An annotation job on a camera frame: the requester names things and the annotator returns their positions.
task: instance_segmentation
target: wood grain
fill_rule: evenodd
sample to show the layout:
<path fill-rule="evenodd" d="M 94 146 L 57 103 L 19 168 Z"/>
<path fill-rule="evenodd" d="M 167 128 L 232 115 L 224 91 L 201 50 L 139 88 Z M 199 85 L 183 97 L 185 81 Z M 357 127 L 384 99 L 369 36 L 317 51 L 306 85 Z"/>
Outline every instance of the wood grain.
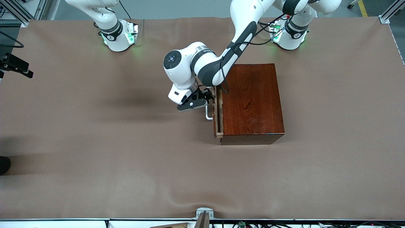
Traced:
<path fill-rule="evenodd" d="M 212 94 L 217 97 L 217 88 L 212 88 Z M 214 138 L 218 137 L 218 102 L 216 99 L 212 99 L 212 123 L 214 125 Z"/>
<path fill-rule="evenodd" d="M 284 133 L 274 64 L 234 65 L 226 79 L 224 136 Z"/>

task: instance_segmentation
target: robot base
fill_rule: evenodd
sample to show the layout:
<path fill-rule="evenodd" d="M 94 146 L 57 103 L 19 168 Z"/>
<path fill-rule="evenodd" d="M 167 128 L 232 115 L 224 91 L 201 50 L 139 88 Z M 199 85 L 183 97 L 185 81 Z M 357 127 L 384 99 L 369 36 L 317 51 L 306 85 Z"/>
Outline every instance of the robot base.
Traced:
<path fill-rule="evenodd" d="M 294 50 L 297 49 L 302 42 L 305 40 L 305 35 L 307 32 L 302 35 L 299 39 L 291 38 L 291 35 L 288 34 L 286 31 L 283 31 L 278 37 L 274 38 L 273 42 L 277 44 L 280 48 L 284 50 Z"/>
<path fill-rule="evenodd" d="M 115 52 L 122 52 L 127 50 L 131 45 L 136 44 L 136 38 L 138 36 L 138 25 L 125 20 L 119 20 L 123 26 L 121 34 L 115 41 L 110 41 L 102 35 L 104 43 Z"/>

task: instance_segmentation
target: brown table surface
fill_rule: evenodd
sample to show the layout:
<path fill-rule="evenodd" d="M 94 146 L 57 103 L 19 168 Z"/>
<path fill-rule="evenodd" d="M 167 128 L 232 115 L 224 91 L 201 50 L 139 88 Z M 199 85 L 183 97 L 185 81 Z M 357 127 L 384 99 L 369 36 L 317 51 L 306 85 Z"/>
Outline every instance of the brown table surface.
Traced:
<path fill-rule="evenodd" d="M 268 146 L 219 146 L 204 109 L 179 113 L 167 98 L 165 54 L 195 41 L 221 53 L 229 18 L 146 20 L 123 53 L 92 24 L 21 29 L 13 53 L 34 78 L 0 83 L 0 153 L 13 162 L 0 218 L 193 217 L 200 206 L 222 218 L 405 218 L 405 68 L 377 18 L 316 18 L 292 52 L 247 48 L 238 63 L 276 65 L 286 134 Z"/>

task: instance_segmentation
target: gray floor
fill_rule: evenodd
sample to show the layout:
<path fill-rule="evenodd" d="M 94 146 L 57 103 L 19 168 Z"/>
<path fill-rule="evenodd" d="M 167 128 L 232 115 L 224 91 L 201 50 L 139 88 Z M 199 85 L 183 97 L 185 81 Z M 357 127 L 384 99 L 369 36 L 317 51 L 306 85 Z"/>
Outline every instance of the gray floor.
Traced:
<path fill-rule="evenodd" d="M 135 19 L 175 19 L 182 17 L 230 17 L 229 6 L 232 0 L 121 0 L 122 4 Z M 361 17 L 360 8 L 356 4 L 349 10 L 346 6 L 352 0 L 342 0 L 340 7 L 329 15 L 320 17 Z M 118 18 L 127 18 L 120 5 L 112 8 Z M 271 7 L 264 17 L 276 17 L 281 11 Z M 90 20 L 82 11 L 60 1 L 55 20 Z"/>
<path fill-rule="evenodd" d="M 18 36 L 19 28 L 0 28 L 2 32 L 8 34 L 9 36 L 16 38 Z M 0 43 L 5 45 L 14 45 L 14 41 L 0 34 Z M 13 49 L 11 47 L 0 47 L 0 56 L 5 53 L 11 53 Z"/>
<path fill-rule="evenodd" d="M 377 17 L 391 4 L 392 0 L 363 0 L 369 17 Z M 390 27 L 402 56 L 405 55 L 405 10 L 390 18 Z"/>

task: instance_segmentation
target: wooden drawer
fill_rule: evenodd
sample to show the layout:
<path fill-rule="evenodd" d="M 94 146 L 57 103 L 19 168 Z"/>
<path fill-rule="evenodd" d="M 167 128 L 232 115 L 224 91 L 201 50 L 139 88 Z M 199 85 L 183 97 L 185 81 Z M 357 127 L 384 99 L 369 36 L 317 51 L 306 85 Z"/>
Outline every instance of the wooden drawer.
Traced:
<path fill-rule="evenodd" d="M 285 134 L 274 64 L 234 65 L 226 79 L 228 94 L 213 88 L 214 137 L 221 145 L 272 144 Z"/>

